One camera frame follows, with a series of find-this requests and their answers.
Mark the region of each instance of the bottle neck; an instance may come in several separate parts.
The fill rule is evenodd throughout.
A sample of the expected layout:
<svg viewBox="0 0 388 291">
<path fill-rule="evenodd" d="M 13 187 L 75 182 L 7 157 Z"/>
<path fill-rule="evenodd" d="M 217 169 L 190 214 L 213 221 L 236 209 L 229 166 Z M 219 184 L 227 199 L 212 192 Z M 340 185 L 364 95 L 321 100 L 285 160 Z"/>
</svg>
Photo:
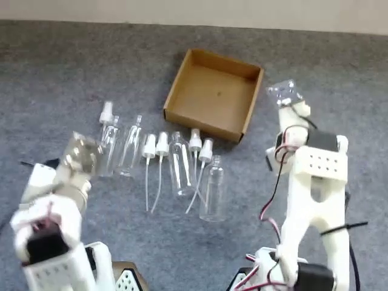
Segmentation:
<svg viewBox="0 0 388 291">
<path fill-rule="evenodd" d="M 221 165 L 221 156 L 215 155 L 212 158 L 212 162 L 214 166 L 220 166 Z"/>
<path fill-rule="evenodd" d="M 181 133 L 180 132 L 174 132 L 171 136 L 173 141 L 179 141 L 181 139 Z"/>
<path fill-rule="evenodd" d="M 139 126 L 140 125 L 140 122 L 141 122 L 141 115 L 138 115 L 138 117 L 136 117 L 136 125 Z"/>
</svg>

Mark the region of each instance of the empty bottle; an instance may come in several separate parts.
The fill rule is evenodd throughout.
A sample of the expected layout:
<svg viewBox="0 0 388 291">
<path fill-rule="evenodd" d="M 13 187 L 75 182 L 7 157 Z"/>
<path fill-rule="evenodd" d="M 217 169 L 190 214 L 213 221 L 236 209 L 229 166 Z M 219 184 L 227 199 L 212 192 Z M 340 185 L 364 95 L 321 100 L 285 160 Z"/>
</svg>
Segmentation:
<svg viewBox="0 0 388 291">
<path fill-rule="evenodd" d="M 99 168 L 100 176 L 112 176 L 116 166 L 116 154 L 119 144 L 118 116 L 113 124 L 105 127 L 101 138 L 102 160 Z"/>
<path fill-rule="evenodd" d="M 138 115 L 136 124 L 122 133 L 116 171 L 123 176 L 133 176 L 134 170 L 140 162 L 141 144 L 144 140 L 140 122 L 141 115 Z"/>
<path fill-rule="evenodd" d="M 193 158 L 189 152 L 189 144 L 180 132 L 172 134 L 172 141 L 169 144 L 169 162 L 173 193 L 178 196 L 194 194 Z"/>
<path fill-rule="evenodd" d="M 226 219 L 226 188 L 221 157 L 213 156 L 212 162 L 204 169 L 201 194 L 204 201 L 199 207 L 199 217 L 205 221 L 220 222 Z"/>
</svg>

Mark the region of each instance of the bottle cap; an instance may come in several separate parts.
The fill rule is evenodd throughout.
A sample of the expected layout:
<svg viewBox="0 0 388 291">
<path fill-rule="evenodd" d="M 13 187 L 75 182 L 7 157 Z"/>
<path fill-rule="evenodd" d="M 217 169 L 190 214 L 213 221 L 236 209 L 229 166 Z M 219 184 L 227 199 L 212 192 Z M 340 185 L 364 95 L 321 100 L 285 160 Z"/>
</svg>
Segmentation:
<svg viewBox="0 0 388 291">
<path fill-rule="evenodd" d="M 213 156 L 213 139 L 207 138 L 199 153 L 199 160 L 201 162 L 210 162 Z"/>
<path fill-rule="evenodd" d="M 189 142 L 189 150 L 194 152 L 200 151 L 202 148 L 201 136 L 199 134 L 199 129 L 192 129 L 192 135 Z"/>
<path fill-rule="evenodd" d="M 111 101 L 106 101 L 104 103 L 104 108 L 99 116 L 100 123 L 111 123 L 113 121 L 113 103 Z"/>
<path fill-rule="evenodd" d="M 167 156 L 169 154 L 169 134 L 167 132 L 159 133 L 156 154 L 158 156 Z"/>
<path fill-rule="evenodd" d="M 143 148 L 143 157 L 153 159 L 155 157 L 155 142 L 156 136 L 149 134 L 147 136 L 144 148 Z"/>
</svg>

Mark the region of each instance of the white robotic arm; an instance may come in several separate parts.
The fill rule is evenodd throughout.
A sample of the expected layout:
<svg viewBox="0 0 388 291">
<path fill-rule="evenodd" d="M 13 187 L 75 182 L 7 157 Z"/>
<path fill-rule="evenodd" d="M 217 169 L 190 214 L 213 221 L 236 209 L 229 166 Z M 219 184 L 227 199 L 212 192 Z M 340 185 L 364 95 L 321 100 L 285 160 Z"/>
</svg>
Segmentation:
<svg viewBox="0 0 388 291">
<path fill-rule="evenodd" d="M 260 290 L 291 287 L 295 291 L 348 291 L 346 228 L 322 236 L 326 266 L 308 264 L 298 257 L 299 244 L 309 226 L 324 233 L 345 225 L 348 140 L 345 136 L 321 132 L 307 119 L 310 107 L 292 80 L 275 84 L 267 91 L 277 99 L 280 123 L 275 146 L 266 151 L 267 162 L 275 173 L 289 173 L 286 219 L 277 248 L 258 250 L 255 275 L 247 280 L 245 289 L 240 289 L 242 284 L 236 282 L 234 286 L 238 288 L 231 290 L 256 290 L 255 286 L 263 286 Z M 313 188 L 320 191 L 319 202 L 311 196 Z M 269 281 L 285 286 L 273 286 Z"/>
<path fill-rule="evenodd" d="M 74 133 L 57 169 L 34 166 L 11 220 L 16 254 L 31 291 L 116 290 L 107 246 L 80 242 L 89 179 L 101 154 L 93 140 Z"/>
</svg>

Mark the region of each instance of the open cardboard box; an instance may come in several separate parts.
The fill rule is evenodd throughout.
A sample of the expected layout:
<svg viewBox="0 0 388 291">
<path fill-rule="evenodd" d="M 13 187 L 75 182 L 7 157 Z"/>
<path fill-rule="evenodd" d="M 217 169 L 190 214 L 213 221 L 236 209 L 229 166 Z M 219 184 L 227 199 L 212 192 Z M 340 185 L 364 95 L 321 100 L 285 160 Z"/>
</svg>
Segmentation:
<svg viewBox="0 0 388 291">
<path fill-rule="evenodd" d="M 164 118 L 239 142 L 247 131 L 263 74 L 255 65 L 189 50 L 164 104 Z"/>
</svg>

